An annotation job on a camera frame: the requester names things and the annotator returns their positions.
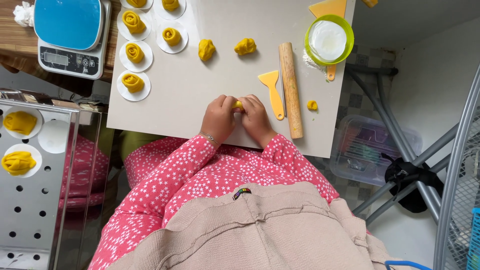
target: bracelet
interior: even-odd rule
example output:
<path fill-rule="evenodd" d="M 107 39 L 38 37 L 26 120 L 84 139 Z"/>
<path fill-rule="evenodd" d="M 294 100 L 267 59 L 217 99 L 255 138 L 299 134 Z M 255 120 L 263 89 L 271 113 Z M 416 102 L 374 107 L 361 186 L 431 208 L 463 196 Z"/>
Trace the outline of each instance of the bracelet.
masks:
<path fill-rule="evenodd" d="M 200 133 L 203 134 L 203 135 L 205 135 L 205 136 L 206 136 L 207 138 L 209 138 L 212 142 L 220 145 L 220 144 L 213 138 L 213 136 L 211 136 L 210 134 L 205 133 L 205 132 L 200 132 Z"/>

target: tissue paper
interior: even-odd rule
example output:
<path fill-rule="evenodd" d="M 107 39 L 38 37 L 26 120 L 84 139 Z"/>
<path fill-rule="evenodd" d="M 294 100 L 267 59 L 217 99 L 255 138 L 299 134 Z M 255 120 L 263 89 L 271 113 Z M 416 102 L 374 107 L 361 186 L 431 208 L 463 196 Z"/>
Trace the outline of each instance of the tissue paper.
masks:
<path fill-rule="evenodd" d="M 13 11 L 13 15 L 15 15 L 15 21 L 23 27 L 33 27 L 34 9 L 35 5 L 30 6 L 29 3 L 22 2 L 22 6 L 16 6 L 15 10 Z"/>

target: blue cable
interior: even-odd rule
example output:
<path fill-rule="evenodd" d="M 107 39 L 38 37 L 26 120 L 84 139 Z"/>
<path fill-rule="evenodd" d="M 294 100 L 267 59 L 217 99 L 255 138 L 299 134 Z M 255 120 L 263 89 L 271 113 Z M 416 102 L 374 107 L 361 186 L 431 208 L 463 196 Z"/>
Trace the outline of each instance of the blue cable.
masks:
<path fill-rule="evenodd" d="M 407 261 L 407 260 L 388 260 L 385 262 L 385 267 L 387 267 L 387 270 L 392 270 L 390 268 L 390 265 L 398 265 L 398 266 L 410 266 L 410 267 L 415 267 L 420 270 L 431 270 L 428 267 L 425 267 L 423 265 L 420 265 L 418 263 L 412 262 L 412 261 Z"/>

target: clear plastic container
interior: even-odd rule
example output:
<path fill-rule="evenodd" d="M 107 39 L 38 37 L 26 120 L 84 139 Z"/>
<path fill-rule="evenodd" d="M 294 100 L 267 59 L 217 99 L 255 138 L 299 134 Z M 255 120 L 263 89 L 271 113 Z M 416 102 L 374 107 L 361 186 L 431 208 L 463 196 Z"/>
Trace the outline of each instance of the clear plastic container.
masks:
<path fill-rule="evenodd" d="M 423 143 L 421 136 L 410 129 L 402 130 L 415 154 L 419 155 Z M 384 123 L 349 115 L 342 119 L 335 131 L 330 170 L 339 177 L 382 186 L 391 162 L 382 158 L 381 153 L 394 160 L 401 157 Z"/>

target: wrist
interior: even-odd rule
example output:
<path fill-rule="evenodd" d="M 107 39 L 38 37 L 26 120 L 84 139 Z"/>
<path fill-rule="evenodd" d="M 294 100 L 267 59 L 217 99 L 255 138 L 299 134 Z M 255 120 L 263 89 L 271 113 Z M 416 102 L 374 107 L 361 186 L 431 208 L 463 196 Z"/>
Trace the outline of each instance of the wrist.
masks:
<path fill-rule="evenodd" d="M 212 144 L 212 146 L 213 146 L 215 149 L 218 149 L 218 148 L 220 147 L 220 143 L 219 143 L 212 135 L 210 135 L 209 133 L 200 131 L 200 132 L 198 133 L 198 135 L 202 136 L 202 137 L 205 138 L 208 142 L 210 142 L 210 144 Z"/>
<path fill-rule="evenodd" d="M 275 130 L 272 130 L 270 131 L 269 133 L 267 133 L 267 135 L 265 135 L 262 140 L 259 142 L 260 146 L 265 149 L 267 147 L 267 145 L 270 143 L 270 141 L 275 137 L 277 136 L 278 133 L 275 131 Z"/>

